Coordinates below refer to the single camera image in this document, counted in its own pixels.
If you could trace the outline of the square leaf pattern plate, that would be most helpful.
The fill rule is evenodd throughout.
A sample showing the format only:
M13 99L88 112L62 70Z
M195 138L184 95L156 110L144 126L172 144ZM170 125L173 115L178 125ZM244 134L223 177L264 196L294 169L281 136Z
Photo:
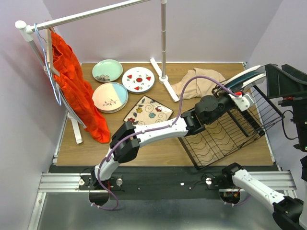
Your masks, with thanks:
M173 114L173 110L160 102L143 96L128 112L124 122L132 122L133 125L150 125L167 121Z

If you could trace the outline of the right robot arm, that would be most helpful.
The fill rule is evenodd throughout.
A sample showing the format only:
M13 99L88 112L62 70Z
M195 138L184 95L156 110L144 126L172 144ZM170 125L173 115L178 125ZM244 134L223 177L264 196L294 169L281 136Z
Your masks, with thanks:
M280 68L273 64L265 66L267 77L267 96L270 99L281 98L278 104L292 108L298 143L294 148L302 152L307 150L307 75L284 64ZM272 214L275 223L283 230L305 230L307 228L307 201L292 198L279 190L267 186L256 179L238 163L232 163L222 169L221 183L230 188L243 189Z

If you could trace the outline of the cream and teal plate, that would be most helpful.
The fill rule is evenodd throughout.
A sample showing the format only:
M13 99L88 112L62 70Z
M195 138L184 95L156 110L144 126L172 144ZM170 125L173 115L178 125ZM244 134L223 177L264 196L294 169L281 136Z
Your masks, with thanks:
M128 91L119 83L110 82L100 85L93 93L95 107L103 113L115 113L128 102Z

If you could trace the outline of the white blue rimmed plate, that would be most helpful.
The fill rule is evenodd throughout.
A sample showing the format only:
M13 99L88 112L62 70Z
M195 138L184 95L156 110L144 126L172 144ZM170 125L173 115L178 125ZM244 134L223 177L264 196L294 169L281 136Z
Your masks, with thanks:
M122 76L122 84L127 91L145 91L151 89L155 83L153 72L144 67L134 67Z

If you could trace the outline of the green round plate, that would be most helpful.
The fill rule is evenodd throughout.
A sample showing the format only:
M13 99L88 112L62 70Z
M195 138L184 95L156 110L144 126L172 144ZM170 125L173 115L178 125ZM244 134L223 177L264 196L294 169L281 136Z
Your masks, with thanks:
M109 83L117 80L123 72L122 65L113 59L98 62L92 69L93 78L100 83Z

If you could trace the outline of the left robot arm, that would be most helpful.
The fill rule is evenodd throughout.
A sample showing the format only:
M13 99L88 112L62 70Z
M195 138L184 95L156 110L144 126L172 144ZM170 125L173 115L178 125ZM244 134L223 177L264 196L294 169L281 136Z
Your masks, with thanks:
M192 109L174 119L145 126L125 122L113 135L106 156L91 170L90 179L85 181L85 186L105 189L106 181L116 168L134 160L140 148L167 138L196 135L228 111L234 108L245 111L250 105L242 93L237 96L223 93L218 98L206 95Z

